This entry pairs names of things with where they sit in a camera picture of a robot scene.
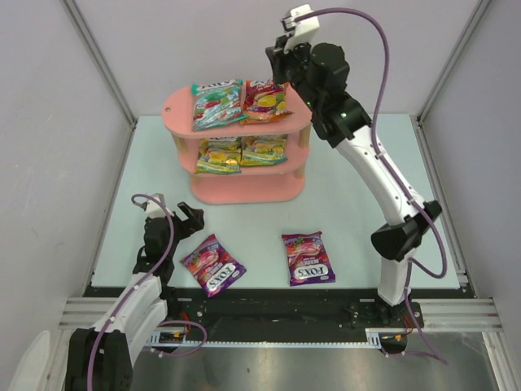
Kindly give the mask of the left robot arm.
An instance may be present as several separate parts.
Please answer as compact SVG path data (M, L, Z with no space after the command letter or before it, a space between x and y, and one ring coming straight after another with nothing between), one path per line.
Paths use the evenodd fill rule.
M185 202L180 218L164 204L161 194L137 194L133 204L147 215L143 245L132 277L112 307L91 327L78 328L68 344L66 390L128 390L134 364L152 332L169 324L173 296L165 289L174 271L178 244L204 228L204 212Z

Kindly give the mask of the teal Fox's candy bag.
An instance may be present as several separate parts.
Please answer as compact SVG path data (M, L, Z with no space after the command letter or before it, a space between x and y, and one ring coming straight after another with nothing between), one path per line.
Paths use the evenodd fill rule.
M241 121L245 117L241 105L242 86L241 79L207 85L193 84L192 129L202 131Z

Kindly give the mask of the green Fox's candy bag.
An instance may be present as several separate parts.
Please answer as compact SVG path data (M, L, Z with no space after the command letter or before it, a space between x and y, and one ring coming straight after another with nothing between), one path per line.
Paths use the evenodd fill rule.
M203 138L199 141L196 174L239 174L242 139L240 137Z

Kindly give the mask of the yellow-green Fox's candy bag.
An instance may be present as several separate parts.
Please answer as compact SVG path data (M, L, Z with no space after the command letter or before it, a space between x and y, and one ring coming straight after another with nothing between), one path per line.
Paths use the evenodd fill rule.
M242 147L241 166L278 165L287 160L287 135L248 136Z

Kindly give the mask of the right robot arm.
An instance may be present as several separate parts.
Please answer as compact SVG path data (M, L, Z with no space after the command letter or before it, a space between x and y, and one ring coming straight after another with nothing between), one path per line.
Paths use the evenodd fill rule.
M425 201L371 135L372 120L347 91L350 67L340 46L308 42L290 44L278 37L265 53L276 83L289 83L312 113L317 136L327 141L358 172L379 207L385 224L371 243L382 258L378 294L389 306L405 299L406 260L415 253L441 213L438 201Z

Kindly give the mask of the orange Fox's candy bag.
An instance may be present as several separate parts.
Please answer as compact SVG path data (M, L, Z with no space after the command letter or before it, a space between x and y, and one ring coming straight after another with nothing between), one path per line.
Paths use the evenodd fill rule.
M287 108L286 92L289 84L272 80L247 80L241 125L271 123L293 114Z

